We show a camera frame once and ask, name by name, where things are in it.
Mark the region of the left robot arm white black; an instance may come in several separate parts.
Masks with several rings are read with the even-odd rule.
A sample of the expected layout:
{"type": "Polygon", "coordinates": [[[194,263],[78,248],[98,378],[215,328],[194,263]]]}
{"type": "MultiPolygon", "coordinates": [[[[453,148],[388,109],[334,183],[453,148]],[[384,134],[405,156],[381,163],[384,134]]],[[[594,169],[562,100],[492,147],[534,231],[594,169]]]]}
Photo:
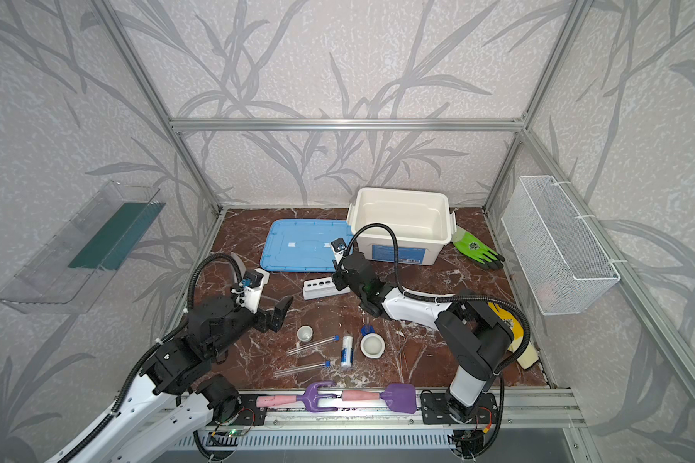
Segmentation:
{"type": "Polygon", "coordinates": [[[214,253],[190,277],[185,319],[154,342],[134,364],[112,404],[53,462],[150,462],[183,436],[216,420],[237,418],[243,404],[237,388],[212,367],[251,330],[278,332],[293,305],[285,296],[271,310],[260,307],[268,273],[244,270],[238,259],[214,253]],[[229,293],[196,303],[199,277],[208,264],[233,269],[229,293]]]}

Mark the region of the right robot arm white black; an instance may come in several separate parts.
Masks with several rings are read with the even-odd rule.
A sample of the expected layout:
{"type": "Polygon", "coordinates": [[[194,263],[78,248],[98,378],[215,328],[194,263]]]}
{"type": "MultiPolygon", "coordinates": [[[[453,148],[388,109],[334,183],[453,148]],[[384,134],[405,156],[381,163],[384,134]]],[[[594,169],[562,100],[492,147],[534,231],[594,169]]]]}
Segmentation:
{"type": "Polygon", "coordinates": [[[455,295],[426,294],[405,289],[400,280],[398,239],[385,224],[372,223],[349,242],[331,243],[334,254],[332,281],[337,289],[351,290],[360,309],[375,318],[417,323],[442,335],[458,363],[448,387],[449,410],[459,422],[477,407],[496,378],[517,362],[530,345],[530,323],[514,304],[465,291],[455,295]],[[370,229],[388,232],[392,241],[395,282],[380,279],[363,253],[355,249],[360,233],[370,229]]]}

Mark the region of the test tube blue cap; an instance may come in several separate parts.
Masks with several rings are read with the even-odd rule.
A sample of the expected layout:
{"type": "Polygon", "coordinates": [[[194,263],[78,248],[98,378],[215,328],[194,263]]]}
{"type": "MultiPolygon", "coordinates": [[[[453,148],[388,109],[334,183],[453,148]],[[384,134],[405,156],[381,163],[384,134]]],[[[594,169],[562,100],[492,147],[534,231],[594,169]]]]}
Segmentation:
{"type": "Polygon", "coordinates": [[[300,355],[308,355],[310,352],[317,350],[319,347],[323,345],[330,345],[330,343],[337,343],[340,341],[340,336],[335,335],[330,338],[325,338],[319,341],[310,341],[310,343],[303,343],[303,345],[296,346],[292,349],[289,349],[287,351],[288,356],[300,356],[300,355]]]}
{"type": "Polygon", "coordinates": [[[325,368],[330,368],[331,367],[331,362],[330,360],[325,360],[324,362],[319,362],[319,363],[314,363],[314,364],[309,364],[309,365],[302,365],[302,366],[296,366],[296,367],[291,367],[291,368],[282,368],[282,370],[276,370],[274,372],[273,376],[274,377],[286,377],[290,375],[296,375],[301,372],[312,372],[312,370],[324,370],[325,368]]]}

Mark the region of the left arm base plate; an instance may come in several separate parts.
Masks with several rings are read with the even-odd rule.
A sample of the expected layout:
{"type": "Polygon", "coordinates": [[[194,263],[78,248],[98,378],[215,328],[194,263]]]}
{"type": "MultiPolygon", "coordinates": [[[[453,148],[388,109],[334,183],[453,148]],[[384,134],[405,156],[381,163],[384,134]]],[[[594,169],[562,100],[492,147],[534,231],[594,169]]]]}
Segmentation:
{"type": "Polygon", "coordinates": [[[266,407],[257,405],[258,395],[241,395],[233,413],[216,412],[208,426],[263,426],[266,420],[266,407]]]}

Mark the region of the white test tube rack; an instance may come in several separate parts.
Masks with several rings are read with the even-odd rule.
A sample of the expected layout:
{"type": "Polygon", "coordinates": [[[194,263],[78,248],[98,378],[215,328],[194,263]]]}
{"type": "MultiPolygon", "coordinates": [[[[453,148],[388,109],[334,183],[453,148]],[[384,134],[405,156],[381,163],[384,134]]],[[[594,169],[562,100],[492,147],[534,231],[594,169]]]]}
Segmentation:
{"type": "Polygon", "coordinates": [[[330,277],[307,280],[302,289],[302,297],[306,301],[350,293],[349,287],[337,289],[330,277]]]}

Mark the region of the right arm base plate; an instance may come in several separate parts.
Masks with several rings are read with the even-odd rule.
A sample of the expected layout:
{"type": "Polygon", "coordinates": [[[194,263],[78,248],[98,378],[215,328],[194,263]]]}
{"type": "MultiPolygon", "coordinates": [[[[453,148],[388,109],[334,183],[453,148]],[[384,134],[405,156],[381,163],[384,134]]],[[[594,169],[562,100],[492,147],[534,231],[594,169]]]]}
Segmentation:
{"type": "Polygon", "coordinates": [[[492,426],[498,421],[499,406],[492,393],[481,393],[471,406],[461,404],[448,392],[433,393],[423,390],[418,399],[423,424],[492,426]]]}

